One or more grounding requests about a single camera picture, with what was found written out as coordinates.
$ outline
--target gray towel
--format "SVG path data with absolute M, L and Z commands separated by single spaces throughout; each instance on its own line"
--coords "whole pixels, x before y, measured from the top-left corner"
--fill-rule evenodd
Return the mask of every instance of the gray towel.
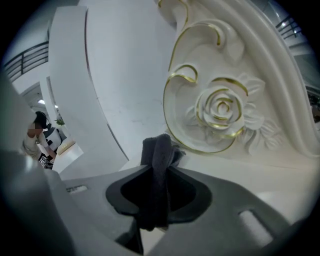
M 138 222 L 142 229 L 167 227 L 170 195 L 167 185 L 167 168 L 177 166 L 186 153 L 171 145 L 170 136 L 161 134 L 143 141 L 141 165 L 152 166 L 151 189 L 147 204 L 140 209 Z

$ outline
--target balcony railing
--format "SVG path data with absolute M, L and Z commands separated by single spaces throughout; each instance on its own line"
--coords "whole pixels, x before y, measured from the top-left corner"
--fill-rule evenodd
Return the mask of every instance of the balcony railing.
M 28 71 L 48 61 L 49 42 L 39 43 L 9 60 L 4 69 L 13 82 Z
M 297 38 L 302 35 L 301 28 L 291 16 L 286 17 L 275 27 L 284 40 L 292 37 Z

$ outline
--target white ornate headboard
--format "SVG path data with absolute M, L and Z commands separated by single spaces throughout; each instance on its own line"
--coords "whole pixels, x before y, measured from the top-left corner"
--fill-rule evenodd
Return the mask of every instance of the white ornate headboard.
M 163 110 L 178 142 L 283 165 L 320 156 L 302 76 L 263 13 L 245 0 L 160 0 L 158 9 L 177 29 Z

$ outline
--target person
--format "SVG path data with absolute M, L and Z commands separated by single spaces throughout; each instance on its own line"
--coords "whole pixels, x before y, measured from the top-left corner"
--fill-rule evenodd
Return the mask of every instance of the person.
M 41 112 L 37 111 L 34 122 L 28 127 L 28 131 L 22 142 L 22 150 L 33 159 L 38 160 L 45 168 L 52 168 L 52 163 L 49 162 L 46 155 L 41 152 L 37 144 L 42 145 L 47 153 L 54 159 L 56 153 L 49 147 L 43 129 L 47 128 L 47 117 Z

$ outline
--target white curved wall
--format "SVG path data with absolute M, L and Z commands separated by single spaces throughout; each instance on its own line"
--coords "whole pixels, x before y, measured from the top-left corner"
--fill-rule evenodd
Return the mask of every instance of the white curved wall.
M 127 160 L 108 128 L 88 71 L 86 11 L 83 6 L 69 6 L 55 13 L 49 42 L 51 86 L 61 116 L 83 153 L 104 145 L 99 152 L 105 161 L 101 168 L 115 172 Z
M 145 138 L 163 133 L 163 89 L 175 28 L 152 0 L 80 0 L 88 6 L 86 41 L 104 115 L 129 159 Z

